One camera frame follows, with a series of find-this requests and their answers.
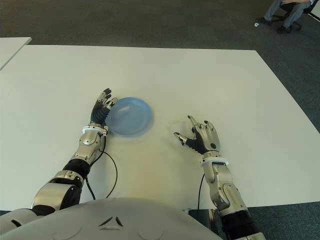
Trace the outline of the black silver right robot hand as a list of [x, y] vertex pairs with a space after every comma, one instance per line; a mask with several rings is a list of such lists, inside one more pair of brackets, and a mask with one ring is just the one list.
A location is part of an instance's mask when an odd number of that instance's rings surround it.
[[183, 146], [186, 145], [201, 155], [208, 152], [216, 152], [216, 154], [218, 154], [221, 145], [214, 125], [207, 120], [205, 120], [204, 123], [199, 123], [191, 115], [188, 115], [187, 117], [192, 125], [191, 131], [193, 133], [193, 138], [183, 136], [178, 132], [174, 132], [173, 135]]

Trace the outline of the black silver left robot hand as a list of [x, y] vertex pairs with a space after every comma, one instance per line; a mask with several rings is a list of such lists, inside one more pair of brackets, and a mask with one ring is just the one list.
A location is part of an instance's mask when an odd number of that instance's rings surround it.
[[105, 89], [97, 98], [90, 115], [90, 124], [102, 125], [111, 108], [116, 104], [117, 98], [112, 98], [112, 90]]

